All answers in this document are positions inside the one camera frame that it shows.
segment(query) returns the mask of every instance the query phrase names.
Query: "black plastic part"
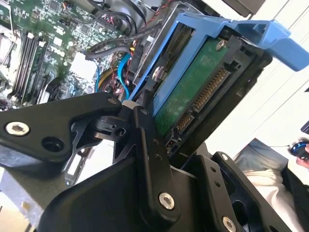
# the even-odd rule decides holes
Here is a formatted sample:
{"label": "black plastic part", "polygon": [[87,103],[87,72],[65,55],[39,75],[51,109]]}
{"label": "black plastic part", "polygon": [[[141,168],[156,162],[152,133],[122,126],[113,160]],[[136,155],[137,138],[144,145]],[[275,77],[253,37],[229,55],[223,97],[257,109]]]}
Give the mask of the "black plastic part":
{"label": "black plastic part", "polygon": [[[151,114],[145,114],[143,107],[133,109],[136,131],[136,155],[138,167],[140,211],[147,223],[157,229],[169,228],[181,214],[176,197],[167,152],[161,136],[155,129]],[[174,198],[173,210],[165,209],[158,201],[160,193],[167,192]]]}
{"label": "black plastic part", "polygon": [[39,232],[225,232],[229,217],[238,232],[291,232],[248,178],[223,153],[212,161],[191,157],[186,170],[171,168],[182,213],[171,227],[153,229],[140,213],[137,158],[127,157],[62,192],[44,211]]}
{"label": "black plastic part", "polygon": [[309,134],[309,121],[300,130],[306,134]]}
{"label": "black plastic part", "polygon": [[[73,151],[78,151],[76,138],[82,136],[91,119],[119,113],[121,103],[115,100],[113,104],[110,98],[112,95],[101,92],[1,112],[0,165],[39,177],[58,174]],[[25,136],[6,132],[6,125],[16,121],[27,124],[30,132]]]}
{"label": "black plastic part", "polygon": [[134,54],[129,66],[129,71],[132,73],[136,73],[137,68],[140,64],[141,56],[143,55],[144,46],[142,44],[139,44],[135,47]]}
{"label": "black plastic part", "polygon": [[223,155],[228,157],[223,152],[216,152],[211,159],[221,169],[234,212],[243,229],[250,232],[290,232],[288,226],[233,160],[224,160]]}
{"label": "black plastic part", "polygon": [[206,231],[225,231],[223,217],[230,218],[236,230],[241,231],[218,164],[203,155],[193,155],[182,170],[197,177],[203,215],[207,215]]}
{"label": "black plastic part", "polygon": [[247,17],[249,14],[256,14],[265,0],[223,0],[227,5],[233,8],[238,14]]}
{"label": "black plastic part", "polygon": [[59,194],[44,211],[39,232],[203,231],[199,192],[190,174],[171,169],[182,213],[169,229],[152,229],[140,214],[136,158],[127,158]]}

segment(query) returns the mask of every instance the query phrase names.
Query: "hole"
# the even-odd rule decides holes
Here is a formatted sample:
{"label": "hole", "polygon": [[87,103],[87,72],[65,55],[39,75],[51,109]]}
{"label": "hole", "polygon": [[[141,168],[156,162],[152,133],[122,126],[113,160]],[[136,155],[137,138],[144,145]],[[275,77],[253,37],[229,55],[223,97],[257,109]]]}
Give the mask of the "hole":
{"label": "hole", "polygon": [[253,55],[253,53],[252,53],[251,51],[248,51],[248,50],[245,51],[245,54],[246,54],[247,56],[249,56],[249,57]]}
{"label": "hole", "polygon": [[14,131],[18,131],[18,132],[24,131],[24,128],[22,128],[22,127],[20,127],[20,126],[18,126],[18,125],[12,126],[12,129],[13,129]]}
{"label": "hole", "polygon": [[239,224],[244,227],[248,224],[248,216],[246,213],[246,208],[244,204],[240,201],[235,201],[233,203],[233,210],[235,212],[235,216]]}
{"label": "hole", "polygon": [[161,157],[159,154],[155,154],[154,157],[155,157],[157,160],[162,160],[162,157]]}
{"label": "hole", "polygon": [[56,137],[46,137],[42,139],[42,146],[50,152],[59,152],[64,149],[64,143]]}
{"label": "hole", "polygon": [[179,148],[178,145],[174,145],[173,148],[171,149],[171,153],[176,152],[178,148]]}
{"label": "hole", "polygon": [[239,63],[236,61],[232,61],[232,63],[230,64],[231,68],[236,69],[239,66]]}
{"label": "hole", "polygon": [[219,187],[219,188],[221,187],[221,185],[220,185],[219,182],[215,181],[214,183],[215,183],[215,185],[216,185],[217,187]]}
{"label": "hole", "polygon": [[269,228],[270,228],[271,232],[278,232],[278,230],[276,230],[275,227],[273,227],[273,226],[270,226]]}
{"label": "hole", "polygon": [[119,128],[115,131],[115,135],[120,136],[120,137],[124,136],[125,133],[126,133],[126,130],[123,128]]}
{"label": "hole", "polygon": [[227,224],[227,226],[228,226],[229,228],[233,228],[232,223],[230,223],[229,221],[227,221],[226,224]]}
{"label": "hole", "polygon": [[171,201],[168,197],[164,197],[163,200],[164,200],[167,204],[172,204],[172,201]]}

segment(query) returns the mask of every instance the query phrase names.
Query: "green circuit board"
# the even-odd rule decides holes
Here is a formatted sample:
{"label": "green circuit board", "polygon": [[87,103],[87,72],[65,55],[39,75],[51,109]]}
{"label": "green circuit board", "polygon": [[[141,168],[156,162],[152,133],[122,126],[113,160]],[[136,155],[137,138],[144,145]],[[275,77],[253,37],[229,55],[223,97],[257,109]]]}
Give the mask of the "green circuit board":
{"label": "green circuit board", "polygon": [[213,69],[219,64],[228,51],[227,47],[220,51],[216,45],[220,40],[208,38],[191,65],[184,73],[178,85],[156,114],[154,121],[158,132],[165,135],[187,109],[203,84],[210,78]]}
{"label": "green circuit board", "polygon": [[[0,4],[0,23],[9,25],[12,19],[14,30],[18,30],[21,39],[24,32],[31,32],[47,42],[47,50],[42,64],[41,75],[53,71],[57,76],[67,80],[64,89],[77,86],[80,94],[83,94],[93,81],[85,81],[76,78],[71,72],[71,64],[77,53],[84,53],[90,46],[111,38],[120,36],[120,32],[106,27],[101,21],[91,25],[78,24],[68,16],[63,8],[63,0],[7,0],[11,7],[12,18],[6,7]],[[93,20],[89,12],[76,4],[70,9],[71,14],[82,21]],[[61,19],[67,20],[69,25],[61,23]],[[111,56],[99,60],[101,71],[110,67]]]}

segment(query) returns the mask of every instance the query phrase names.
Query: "yellow wire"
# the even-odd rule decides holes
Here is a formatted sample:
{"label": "yellow wire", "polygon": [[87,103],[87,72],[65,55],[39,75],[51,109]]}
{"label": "yellow wire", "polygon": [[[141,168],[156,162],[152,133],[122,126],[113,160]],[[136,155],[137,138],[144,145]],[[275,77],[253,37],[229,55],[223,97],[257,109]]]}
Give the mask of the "yellow wire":
{"label": "yellow wire", "polygon": [[109,69],[106,72],[102,73],[101,79],[100,79],[100,81],[98,83],[98,87],[99,88],[101,88],[101,85],[102,85],[103,81],[111,74],[112,74],[112,70],[111,69]]}

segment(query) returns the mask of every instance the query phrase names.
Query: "person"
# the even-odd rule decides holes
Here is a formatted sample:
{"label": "person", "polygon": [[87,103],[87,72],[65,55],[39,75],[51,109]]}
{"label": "person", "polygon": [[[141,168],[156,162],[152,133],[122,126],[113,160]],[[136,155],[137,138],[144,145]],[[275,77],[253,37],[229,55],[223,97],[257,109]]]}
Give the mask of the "person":
{"label": "person", "polygon": [[[309,231],[308,186],[287,168],[287,158],[254,139],[234,161],[291,231]],[[296,162],[309,168],[308,160]]]}

